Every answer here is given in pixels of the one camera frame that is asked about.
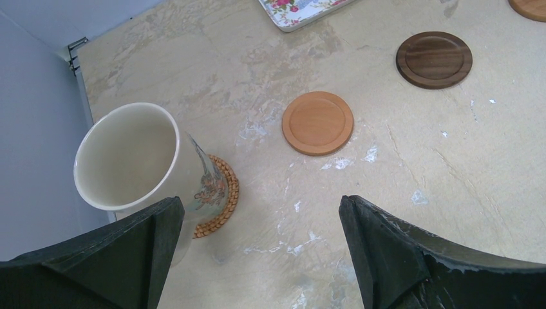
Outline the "dark wooden coaster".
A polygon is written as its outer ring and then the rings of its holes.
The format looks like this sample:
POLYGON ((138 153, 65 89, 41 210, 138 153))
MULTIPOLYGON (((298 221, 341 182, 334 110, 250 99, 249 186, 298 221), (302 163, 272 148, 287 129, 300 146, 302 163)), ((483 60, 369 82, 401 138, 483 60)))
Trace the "dark wooden coaster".
POLYGON ((402 77, 414 86, 444 89, 468 76, 473 56, 469 46, 455 35, 422 32, 399 46, 395 63, 402 77))

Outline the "light wooden coaster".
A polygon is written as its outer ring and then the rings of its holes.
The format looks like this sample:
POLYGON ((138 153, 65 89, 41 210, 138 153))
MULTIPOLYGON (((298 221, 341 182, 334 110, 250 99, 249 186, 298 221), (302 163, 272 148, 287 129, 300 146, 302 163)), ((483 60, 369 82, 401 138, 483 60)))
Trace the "light wooden coaster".
POLYGON ((325 91, 305 93, 283 113, 281 128, 288 144, 308 156, 325 156, 349 141, 354 117, 339 96, 325 91))

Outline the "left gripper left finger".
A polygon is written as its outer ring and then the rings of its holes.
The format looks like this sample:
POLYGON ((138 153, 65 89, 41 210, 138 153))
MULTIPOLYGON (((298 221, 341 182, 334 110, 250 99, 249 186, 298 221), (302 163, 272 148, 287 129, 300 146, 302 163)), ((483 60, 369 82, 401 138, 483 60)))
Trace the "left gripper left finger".
POLYGON ((122 220, 1 263, 2 308, 156 308, 184 219, 165 198, 122 220))

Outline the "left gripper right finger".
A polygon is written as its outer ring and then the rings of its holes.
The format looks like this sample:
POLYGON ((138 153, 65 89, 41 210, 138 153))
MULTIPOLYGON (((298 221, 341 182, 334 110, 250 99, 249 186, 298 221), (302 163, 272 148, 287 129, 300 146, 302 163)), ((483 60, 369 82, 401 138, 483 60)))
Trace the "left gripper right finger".
POLYGON ((366 308, 544 308, 545 265, 459 245, 360 196, 339 216, 366 308))

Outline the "floral tray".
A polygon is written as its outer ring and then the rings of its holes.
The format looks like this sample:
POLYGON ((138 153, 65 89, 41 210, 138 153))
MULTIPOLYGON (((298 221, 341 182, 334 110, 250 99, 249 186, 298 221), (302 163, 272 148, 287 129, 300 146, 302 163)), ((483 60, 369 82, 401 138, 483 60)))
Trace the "floral tray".
POLYGON ((293 32, 354 0, 259 0, 258 3, 282 32, 293 32))

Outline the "orange coaster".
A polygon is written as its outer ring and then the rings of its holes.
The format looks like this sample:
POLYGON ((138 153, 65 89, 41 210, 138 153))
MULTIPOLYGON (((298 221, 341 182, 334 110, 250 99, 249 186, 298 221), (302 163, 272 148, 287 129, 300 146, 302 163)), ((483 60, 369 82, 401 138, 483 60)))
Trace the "orange coaster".
POLYGON ((508 0, 511 8, 521 16, 545 22, 545 0, 508 0))

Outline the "beige mug with pattern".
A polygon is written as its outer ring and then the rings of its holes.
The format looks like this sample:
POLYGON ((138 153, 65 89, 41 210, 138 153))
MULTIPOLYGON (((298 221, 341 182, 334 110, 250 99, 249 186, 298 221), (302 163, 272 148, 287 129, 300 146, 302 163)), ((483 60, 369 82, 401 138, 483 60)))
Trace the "beige mug with pattern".
POLYGON ((224 175, 163 107, 126 104, 108 113, 81 142, 75 186, 88 204, 111 212, 138 212, 164 198, 180 199, 185 215, 172 265, 181 262, 194 230, 225 204, 224 175))

